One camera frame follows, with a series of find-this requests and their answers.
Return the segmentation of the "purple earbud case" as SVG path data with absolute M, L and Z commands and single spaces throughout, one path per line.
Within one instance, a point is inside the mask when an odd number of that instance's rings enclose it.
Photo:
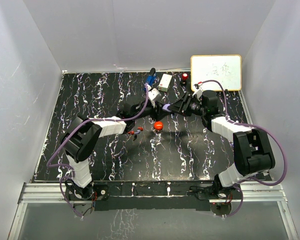
M 166 111 L 166 112 L 171 112 L 171 110 L 169 110 L 169 106 L 170 106 L 170 104 L 165 104 L 163 107 L 162 107 L 162 109 L 164 110 L 164 111 Z

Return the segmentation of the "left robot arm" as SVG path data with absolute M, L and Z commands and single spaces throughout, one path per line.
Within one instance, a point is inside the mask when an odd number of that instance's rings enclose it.
M 71 186 L 68 185 L 67 181 L 65 181 L 65 185 L 77 198 L 87 200 L 93 195 L 93 180 L 88 158 L 93 153 L 99 138 L 110 135 L 131 134 L 136 120 L 124 121 L 123 119 L 139 115 L 138 118 L 150 116 L 152 119 L 159 121 L 170 113 L 168 104 L 149 100 L 145 109 L 143 109 L 144 104 L 144 101 L 133 105 L 125 103 L 119 108 L 115 116 L 108 117 L 106 121 L 90 121 L 82 124 L 88 120 L 82 114 L 77 115 L 72 121 L 61 142 L 63 143 L 74 132 L 74 135 L 62 147 L 62 151 L 66 154 L 69 165 L 74 170 Z

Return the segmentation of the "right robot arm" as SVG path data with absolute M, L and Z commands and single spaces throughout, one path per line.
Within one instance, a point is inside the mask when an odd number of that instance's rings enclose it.
M 268 134 L 257 127 L 237 125 L 219 110 L 219 97 L 213 90 L 205 90 L 200 96 L 185 93 L 173 104 L 163 109 L 173 114 L 201 117 L 202 124 L 209 131 L 221 135 L 233 144 L 234 163 L 215 175 L 212 185 L 196 187 L 194 191 L 225 198 L 238 184 L 255 174 L 275 167 L 275 157 Z

